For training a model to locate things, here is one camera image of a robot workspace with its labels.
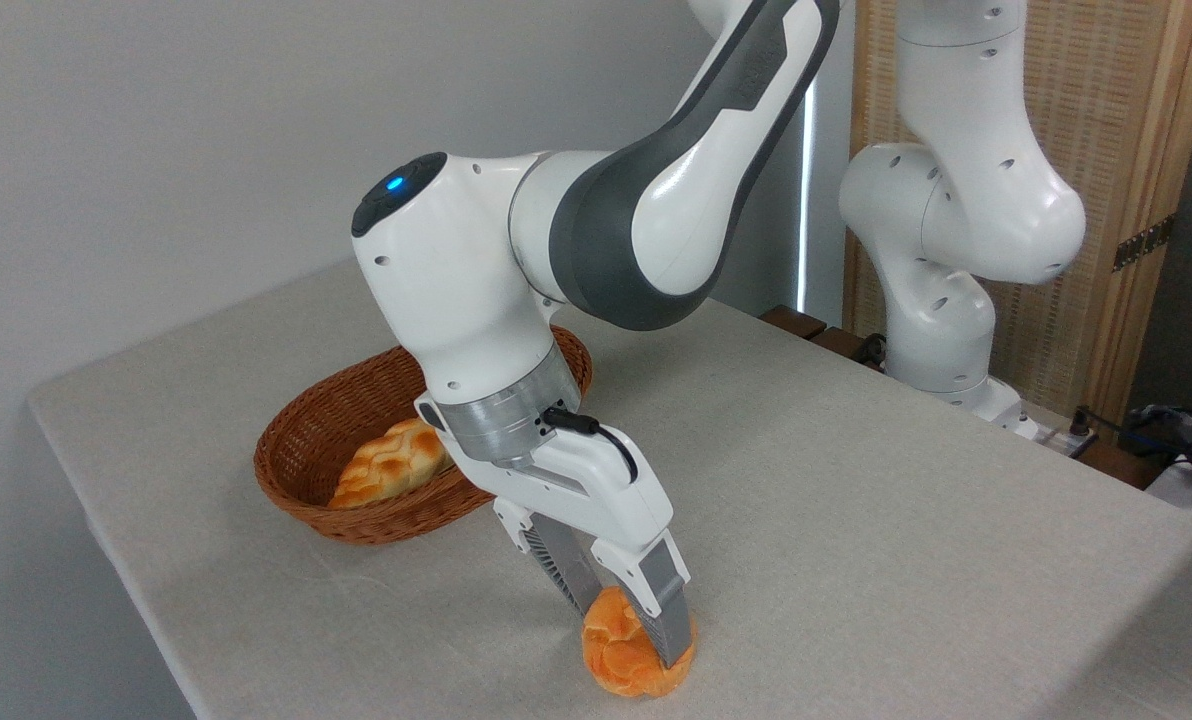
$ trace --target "table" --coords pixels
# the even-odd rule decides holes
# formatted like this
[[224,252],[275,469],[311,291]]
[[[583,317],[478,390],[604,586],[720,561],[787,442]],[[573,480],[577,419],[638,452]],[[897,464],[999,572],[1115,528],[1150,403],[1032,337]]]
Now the table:
[[558,319],[677,509],[701,639],[659,701],[592,683],[488,507],[353,547],[259,491],[267,421],[395,345],[352,263],[29,404],[199,716],[1192,716],[1191,515],[715,302]]

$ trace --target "white wall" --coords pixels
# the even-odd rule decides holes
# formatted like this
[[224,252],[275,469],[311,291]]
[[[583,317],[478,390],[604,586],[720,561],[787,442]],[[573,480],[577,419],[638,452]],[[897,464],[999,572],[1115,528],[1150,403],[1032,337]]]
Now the white wall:
[[650,131],[709,44],[683,0],[0,1],[0,716],[188,714],[30,387],[344,259],[414,155]]

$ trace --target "cable connector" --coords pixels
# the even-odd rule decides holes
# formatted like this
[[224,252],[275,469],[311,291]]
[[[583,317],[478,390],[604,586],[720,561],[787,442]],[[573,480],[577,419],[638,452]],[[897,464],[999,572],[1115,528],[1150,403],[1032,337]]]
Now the cable connector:
[[584,434],[584,436],[592,436],[600,432],[600,420],[592,418],[591,415],[570,412],[563,409],[563,406],[547,406],[542,411],[542,421],[551,427],[575,430],[576,433]]
[[627,471],[632,477],[628,484],[637,482],[637,477],[641,473],[640,468],[637,467],[637,459],[632,457],[632,452],[627,449],[623,441],[614,436],[614,433],[600,427],[600,420],[592,418],[591,415],[570,412],[564,406],[547,406],[542,411],[542,421],[552,428],[564,428],[584,434],[584,436],[602,436],[608,439],[617,448],[619,454],[623,457],[623,461],[627,463]]

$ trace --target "woven rattan panel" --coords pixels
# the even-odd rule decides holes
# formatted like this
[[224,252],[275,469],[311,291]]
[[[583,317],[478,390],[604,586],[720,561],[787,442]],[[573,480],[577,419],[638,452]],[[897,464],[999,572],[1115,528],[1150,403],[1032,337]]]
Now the woven rattan panel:
[[[985,283],[997,306],[992,373],[1026,401],[1070,411],[1081,401],[1105,287],[1105,259],[1123,238],[1134,163],[1157,69],[1167,0],[1032,1],[1026,98],[1039,145],[1080,192],[1088,216],[1075,263],[1047,286]],[[915,141],[898,118],[894,0],[859,0],[853,150]],[[884,299],[867,252],[849,242],[846,324],[884,331]]]

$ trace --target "wooden block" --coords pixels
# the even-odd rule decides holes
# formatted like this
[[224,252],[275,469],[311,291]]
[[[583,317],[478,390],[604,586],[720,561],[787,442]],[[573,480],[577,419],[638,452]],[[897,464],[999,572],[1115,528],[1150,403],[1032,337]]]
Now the wooden block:
[[840,328],[828,328],[811,340],[812,343],[832,350],[837,355],[852,356],[862,347],[862,337],[843,331]]
[[778,305],[774,310],[766,311],[760,316],[760,319],[805,340],[811,340],[819,333],[828,329],[828,324],[824,323],[822,319],[812,318],[812,316],[806,314],[797,314],[796,310],[791,310],[787,305]]
[[1081,452],[1078,461],[1089,465],[1099,473],[1111,474],[1111,477],[1125,483],[1130,488],[1146,489],[1153,480],[1162,473],[1162,468],[1143,457],[1135,457],[1099,437]]

